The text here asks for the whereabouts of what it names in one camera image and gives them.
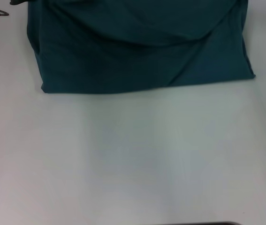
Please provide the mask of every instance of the white surface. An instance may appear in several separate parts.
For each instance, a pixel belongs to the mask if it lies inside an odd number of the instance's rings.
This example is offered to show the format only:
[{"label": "white surface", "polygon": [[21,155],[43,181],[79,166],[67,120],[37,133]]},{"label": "white surface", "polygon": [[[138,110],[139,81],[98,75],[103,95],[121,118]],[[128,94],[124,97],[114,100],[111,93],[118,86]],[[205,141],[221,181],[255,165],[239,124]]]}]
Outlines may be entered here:
[{"label": "white surface", "polygon": [[40,91],[26,7],[0,1],[0,225],[266,225],[266,0],[255,81],[113,96]]}]

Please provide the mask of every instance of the teal cloth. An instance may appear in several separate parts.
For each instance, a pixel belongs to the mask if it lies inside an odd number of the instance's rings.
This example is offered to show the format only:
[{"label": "teal cloth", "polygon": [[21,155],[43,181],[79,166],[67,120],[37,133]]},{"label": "teal cloth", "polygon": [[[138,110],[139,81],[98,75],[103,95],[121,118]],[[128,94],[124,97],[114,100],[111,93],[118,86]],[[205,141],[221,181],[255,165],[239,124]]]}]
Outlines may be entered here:
[{"label": "teal cloth", "polygon": [[46,93],[111,94],[255,77],[248,0],[37,0],[28,37]]}]

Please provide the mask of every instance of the teal fabric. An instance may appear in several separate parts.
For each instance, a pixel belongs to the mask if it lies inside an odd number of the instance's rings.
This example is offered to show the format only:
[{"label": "teal fabric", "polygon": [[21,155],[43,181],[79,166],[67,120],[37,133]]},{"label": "teal fabric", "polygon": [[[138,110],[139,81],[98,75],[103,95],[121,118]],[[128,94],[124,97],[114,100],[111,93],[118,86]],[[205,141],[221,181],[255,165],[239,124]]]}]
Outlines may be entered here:
[{"label": "teal fabric", "polygon": [[46,93],[111,94],[255,77],[248,0],[37,0],[28,37]]}]

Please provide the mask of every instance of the white table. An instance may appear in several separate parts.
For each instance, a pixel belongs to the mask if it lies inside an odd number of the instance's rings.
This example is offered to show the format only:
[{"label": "white table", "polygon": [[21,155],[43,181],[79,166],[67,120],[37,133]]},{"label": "white table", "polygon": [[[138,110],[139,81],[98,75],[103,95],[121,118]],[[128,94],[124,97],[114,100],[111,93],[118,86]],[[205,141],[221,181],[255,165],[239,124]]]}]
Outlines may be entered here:
[{"label": "white table", "polygon": [[47,95],[26,4],[0,1],[0,225],[266,225],[266,1],[255,81]]}]

